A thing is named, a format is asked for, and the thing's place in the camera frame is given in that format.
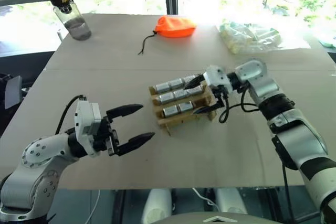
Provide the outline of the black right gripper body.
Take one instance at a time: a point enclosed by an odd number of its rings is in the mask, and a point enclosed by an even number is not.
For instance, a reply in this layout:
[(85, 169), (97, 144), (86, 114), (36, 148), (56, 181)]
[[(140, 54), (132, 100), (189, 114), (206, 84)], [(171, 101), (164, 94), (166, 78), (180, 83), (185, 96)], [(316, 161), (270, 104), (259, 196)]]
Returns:
[(227, 90), (223, 85), (212, 88), (212, 93), (216, 99), (216, 103), (213, 105), (215, 109), (229, 107)]

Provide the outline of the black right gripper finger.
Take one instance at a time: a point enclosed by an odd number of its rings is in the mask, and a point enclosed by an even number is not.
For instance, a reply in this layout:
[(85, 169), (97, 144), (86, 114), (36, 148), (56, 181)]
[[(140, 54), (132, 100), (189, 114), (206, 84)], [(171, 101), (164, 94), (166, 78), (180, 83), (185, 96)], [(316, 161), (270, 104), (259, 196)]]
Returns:
[(210, 113), (210, 112), (215, 111), (217, 109), (220, 109), (224, 106), (225, 105), (224, 105), (223, 99), (218, 98), (217, 102), (214, 105), (206, 105), (206, 106), (203, 106), (201, 108), (198, 108), (193, 112), (193, 114), (194, 115), (196, 115), (196, 114), (207, 114), (207, 113)]
[(184, 90), (193, 89), (199, 86), (204, 80), (204, 76), (202, 74), (198, 74), (195, 76), (195, 78), (191, 79), (189, 82), (186, 83)]

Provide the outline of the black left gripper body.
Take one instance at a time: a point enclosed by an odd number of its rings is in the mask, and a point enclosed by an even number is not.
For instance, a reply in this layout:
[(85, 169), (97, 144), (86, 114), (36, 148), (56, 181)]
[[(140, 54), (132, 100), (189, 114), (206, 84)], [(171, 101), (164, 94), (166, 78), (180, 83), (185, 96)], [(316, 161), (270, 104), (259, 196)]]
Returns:
[(96, 135), (93, 136), (93, 149), (96, 152), (107, 151), (109, 156), (120, 156), (119, 138), (116, 130), (112, 129), (112, 122), (107, 116), (103, 117)]

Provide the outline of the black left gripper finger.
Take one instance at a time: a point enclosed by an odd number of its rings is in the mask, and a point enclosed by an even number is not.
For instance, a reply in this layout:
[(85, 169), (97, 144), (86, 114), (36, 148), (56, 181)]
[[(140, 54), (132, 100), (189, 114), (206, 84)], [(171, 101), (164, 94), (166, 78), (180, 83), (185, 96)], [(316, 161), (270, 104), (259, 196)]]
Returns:
[(114, 153), (118, 156), (125, 155), (129, 152), (137, 150), (146, 142), (148, 142), (153, 136), (155, 135), (154, 132), (143, 133), (138, 136), (131, 138), (127, 143), (124, 143), (120, 146), (117, 146), (114, 149)]
[(130, 115), (140, 110), (141, 108), (143, 108), (142, 104), (128, 104), (107, 110), (106, 115), (109, 122), (112, 123), (113, 119), (118, 118), (120, 116), (124, 117)]

